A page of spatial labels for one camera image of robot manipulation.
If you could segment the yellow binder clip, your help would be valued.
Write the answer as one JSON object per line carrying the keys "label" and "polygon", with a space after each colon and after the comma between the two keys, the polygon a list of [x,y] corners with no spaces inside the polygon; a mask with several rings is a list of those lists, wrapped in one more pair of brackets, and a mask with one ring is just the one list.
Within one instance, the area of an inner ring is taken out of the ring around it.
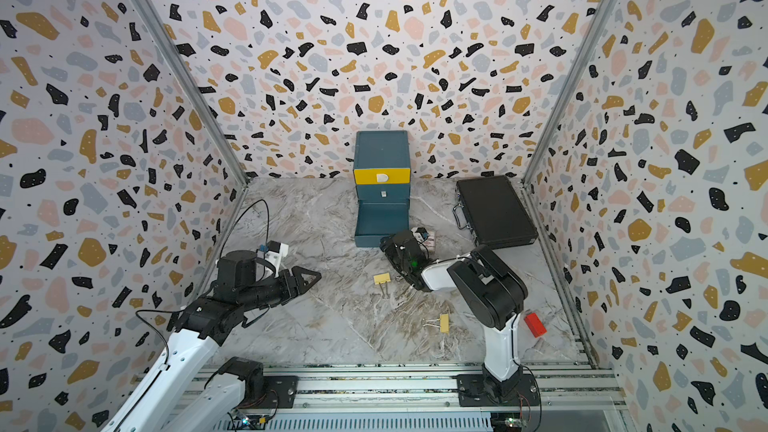
{"label": "yellow binder clip", "polygon": [[439,329],[441,333],[447,334],[450,332],[450,315],[441,314],[439,318]]}
{"label": "yellow binder clip", "polygon": [[389,273],[375,275],[373,279],[376,285],[383,285],[391,281],[391,277]]}

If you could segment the teal bottom drawer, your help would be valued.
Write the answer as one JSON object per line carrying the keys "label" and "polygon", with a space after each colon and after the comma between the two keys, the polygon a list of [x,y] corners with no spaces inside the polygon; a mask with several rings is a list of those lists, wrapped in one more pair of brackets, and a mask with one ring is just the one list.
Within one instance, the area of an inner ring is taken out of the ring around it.
{"label": "teal bottom drawer", "polygon": [[380,241],[409,229],[409,202],[358,202],[354,241],[359,248],[378,248]]}

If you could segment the teal drawer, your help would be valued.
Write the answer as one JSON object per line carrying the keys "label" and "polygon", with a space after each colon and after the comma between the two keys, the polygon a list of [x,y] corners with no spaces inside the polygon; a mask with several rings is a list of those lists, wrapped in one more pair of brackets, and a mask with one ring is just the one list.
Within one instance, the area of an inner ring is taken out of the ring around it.
{"label": "teal drawer", "polygon": [[367,203],[405,203],[410,200],[411,187],[406,184],[357,185],[359,201]]}
{"label": "teal drawer", "polygon": [[409,202],[358,202],[354,241],[359,248],[378,248],[380,241],[409,229]]}

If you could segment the yellow top drawer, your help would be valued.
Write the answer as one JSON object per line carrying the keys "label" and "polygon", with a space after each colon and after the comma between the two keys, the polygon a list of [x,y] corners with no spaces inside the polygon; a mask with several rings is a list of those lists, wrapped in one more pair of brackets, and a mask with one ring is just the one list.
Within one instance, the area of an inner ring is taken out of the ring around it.
{"label": "yellow top drawer", "polygon": [[411,180],[410,168],[355,168],[353,173],[357,185],[408,184]]}

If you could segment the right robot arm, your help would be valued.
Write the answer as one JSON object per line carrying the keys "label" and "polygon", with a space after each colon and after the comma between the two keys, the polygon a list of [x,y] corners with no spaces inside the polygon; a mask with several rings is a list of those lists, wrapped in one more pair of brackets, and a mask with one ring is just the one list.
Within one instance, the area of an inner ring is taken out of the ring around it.
{"label": "right robot arm", "polygon": [[522,380],[517,351],[517,319],[528,289],[522,279],[486,245],[452,259],[433,260],[412,230],[384,237],[380,250],[413,288],[456,289],[484,328],[483,382],[486,396],[499,403],[516,393]]}

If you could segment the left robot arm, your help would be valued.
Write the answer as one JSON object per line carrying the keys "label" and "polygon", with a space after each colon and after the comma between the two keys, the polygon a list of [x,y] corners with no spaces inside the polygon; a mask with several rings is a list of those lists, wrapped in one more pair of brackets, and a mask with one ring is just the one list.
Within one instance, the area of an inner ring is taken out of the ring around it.
{"label": "left robot arm", "polygon": [[322,278],[300,266],[280,269],[279,258],[255,251],[227,253],[217,263],[210,292],[177,312],[160,357],[106,431],[210,431],[226,421],[232,430],[263,430],[278,411],[294,406],[298,377],[268,376],[262,363],[233,357],[204,383],[183,410],[177,405],[199,371],[231,333],[247,328],[247,313],[266,313],[306,294]]}

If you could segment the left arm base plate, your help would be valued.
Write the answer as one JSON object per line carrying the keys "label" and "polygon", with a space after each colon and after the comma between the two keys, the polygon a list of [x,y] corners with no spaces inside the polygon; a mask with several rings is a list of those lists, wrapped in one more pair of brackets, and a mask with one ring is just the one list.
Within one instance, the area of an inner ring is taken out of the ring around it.
{"label": "left arm base plate", "polygon": [[248,379],[240,409],[291,409],[298,390],[298,376],[259,376]]}

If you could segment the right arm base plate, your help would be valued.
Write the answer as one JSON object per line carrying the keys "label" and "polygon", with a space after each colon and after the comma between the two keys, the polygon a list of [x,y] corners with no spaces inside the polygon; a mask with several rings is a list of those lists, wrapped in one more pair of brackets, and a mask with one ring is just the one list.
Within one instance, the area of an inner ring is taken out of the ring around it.
{"label": "right arm base plate", "polygon": [[539,387],[532,374],[518,374],[499,382],[491,375],[461,374],[456,377],[461,407],[537,407]]}

